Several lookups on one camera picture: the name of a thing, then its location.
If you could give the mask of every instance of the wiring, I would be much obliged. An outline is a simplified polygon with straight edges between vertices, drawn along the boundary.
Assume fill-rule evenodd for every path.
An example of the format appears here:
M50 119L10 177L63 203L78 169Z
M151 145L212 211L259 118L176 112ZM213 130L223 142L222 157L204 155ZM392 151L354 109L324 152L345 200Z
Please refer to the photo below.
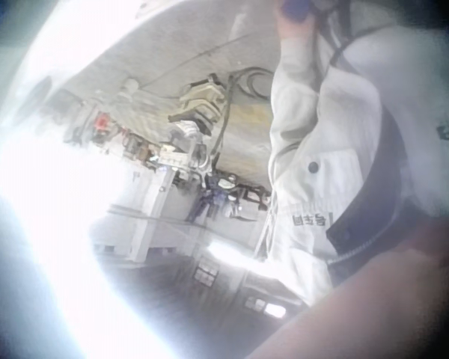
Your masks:
M246 80L246 86L248 87L248 91L246 91L240 84L239 80L241 80L244 76L247 76ZM236 71L234 73L231 73L228 77L227 81L227 88L226 88L226 106L224 107L223 111L223 125L221 128L221 131L219 132L218 138L216 139L215 145L213 149L211 150L211 158L214 158L218 154L219 148L223 143L223 137L225 136L225 131L227 128L227 124L230 119L230 110L231 110L231 103L233 102L233 95L235 88L238 88L242 93L244 93L246 96L257 98L257 99L263 99L266 101L269 101L270 96L263 95L256 91L254 88L254 80L258 76L273 76L273 72L264 69L262 67L247 67L243 70Z

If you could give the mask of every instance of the window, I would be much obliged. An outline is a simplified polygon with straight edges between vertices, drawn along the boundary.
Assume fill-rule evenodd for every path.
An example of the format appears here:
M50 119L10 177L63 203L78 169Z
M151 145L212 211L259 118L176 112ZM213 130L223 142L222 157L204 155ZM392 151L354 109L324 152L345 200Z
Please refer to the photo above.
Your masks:
M255 312L261 313L266 306L266 302L263 299L249 297L246 299L245 307L254 310Z
M275 318L281 319L286 315L286 308L281 305L268 303L264 313L268 316L274 316Z
M201 261L196 268L194 278L201 284L211 287L213 283L215 283L218 273L219 267L216 263L207 258L201 258Z

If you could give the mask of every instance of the floor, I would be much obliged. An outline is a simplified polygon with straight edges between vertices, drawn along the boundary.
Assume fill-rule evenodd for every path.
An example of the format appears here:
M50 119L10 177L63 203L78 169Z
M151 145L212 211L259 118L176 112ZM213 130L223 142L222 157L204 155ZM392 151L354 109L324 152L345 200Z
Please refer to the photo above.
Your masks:
M183 275L187 268L193 269L195 264L182 257L148 263L139 269L103 265L114 291L177 358L244 358L296 315L292 313L281 321L262 313L246 313L240 308L242 301L228 301L230 304L224 306L213 299L213 294L222 294L216 292L219 289L214 286L209 289L213 293L206 294L208 288L193 284L189 274ZM226 320L220 312L223 307Z
M65 86L87 99L97 96L113 118L152 142L166 140L167 111L191 82L258 66L273 71L279 59L272 1L190 0L146 22ZM119 102L123 81L137 79L146 98ZM269 91L271 79L261 83ZM269 103L236 96L218 164L244 180L269 187ZM215 128L213 136L219 132Z

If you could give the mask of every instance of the machine part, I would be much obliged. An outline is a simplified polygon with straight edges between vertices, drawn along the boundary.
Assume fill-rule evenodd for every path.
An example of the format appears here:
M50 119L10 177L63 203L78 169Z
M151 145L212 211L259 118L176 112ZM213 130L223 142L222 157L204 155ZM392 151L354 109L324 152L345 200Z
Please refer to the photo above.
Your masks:
M87 128L90 127L91 120L96 117L98 111L98 105L94 105L94 107L91 109L90 114L86 117L85 121L81 126L76 127L73 130L72 138L69 140L64 141L65 144L71 144L73 146L79 145L80 147L83 146L84 141L84 134L87 131Z
M146 162L151 156L150 148L147 144L142 144L138 149L138 153L136 155L136 159L140 162Z
M135 79L126 79L121 85L120 92L117 96L126 99L129 102L133 101L133 94L140 88L140 84Z
M201 139L201 133L203 133L199 125L193 120L181 120L175 123L175 126L181 130L184 138Z
M163 150L168 152L176 151L185 153L186 151L183 149L182 144L180 144L183 141L183 133L179 129L172 129L169 136L169 142L162 142Z
M194 143L189 153L176 152L170 147L162 147L157 163L180 171L197 174L201 178L203 186L204 177L211 173L212 170L205 144Z
M219 148L223 145L223 138L225 136L225 131L227 128L227 124L228 121L230 119L230 110L231 110L231 103L233 102L233 92L234 92L234 88L236 87L236 85L239 83L239 80L243 77L243 76L252 76L254 73L265 73L268 75L272 76L272 72L269 70L266 70L262 67L248 67L244 70L240 70L240 71L236 71L235 73L231 73L230 76L228 77L228 82L227 82L227 88L226 88L226 106L224 107L223 110L223 124L222 124L222 128L221 131L219 132L218 138L216 139L215 145L213 147L213 149L211 150L211 154L210 157L213 160L215 158L215 156L217 156L219 154ZM246 93L249 96L255 96L256 94L259 96L255 96L260 98L260 95L258 92L254 91L254 93Z
M95 123L94 135L91 141L98 147L102 147L122 131L121 126L117 123L112 123L111 119L106 125L104 122L101 122L98 126L97 123Z
M212 74L206 80L190 84L180 102L181 108L170 114L168 120L193 121L203 135L211 136L213 124L220 120L225 106L225 89Z
M97 131L107 131L111 118L109 114L101 112L97 119L95 120L95 130Z
M255 222L257 219L245 218L242 214L242 201L246 199L246 190L244 188L236 187L230 194L227 195L226 202L223 205L222 214L224 217L237 219L244 222ZM263 207L258 206L258 211L262 211Z
M232 189L236 187L236 175L231 174L226 178L221 178L218 181L218 186L223 189Z
M258 211L267 212L270 205L271 194L263 187L252 187L249 185L239 185L243 189L242 199L248 202L257 203Z
M254 80L256 80L256 78L258 78L260 76L271 76L272 77L273 72L266 70L266 69L261 69L259 67L255 67L255 68L250 68L250 71L243 75L245 75L243 77L246 77L247 90L245 90L245 88L239 82L236 83L238 88L240 89L240 91L243 94L245 94L246 96L251 97L253 99L261 99L263 101L271 100L270 95L263 95L256 90L256 88L254 86Z
M143 143L143 138L132 132L129 132L123 139L123 146L125 147L123 150L123 157L131 160L135 159L135 156L138 154L138 151L140 150L140 147Z

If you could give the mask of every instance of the jacket button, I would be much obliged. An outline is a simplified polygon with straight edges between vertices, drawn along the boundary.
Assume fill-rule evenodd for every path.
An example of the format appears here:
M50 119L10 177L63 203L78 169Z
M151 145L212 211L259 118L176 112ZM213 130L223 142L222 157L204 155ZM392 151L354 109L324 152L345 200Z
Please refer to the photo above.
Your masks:
M320 169L320 166L319 166L316 162L312 162L312 163L310 163L309 166L308 166L308 170L309 170L312 174L315 174L319 169Z

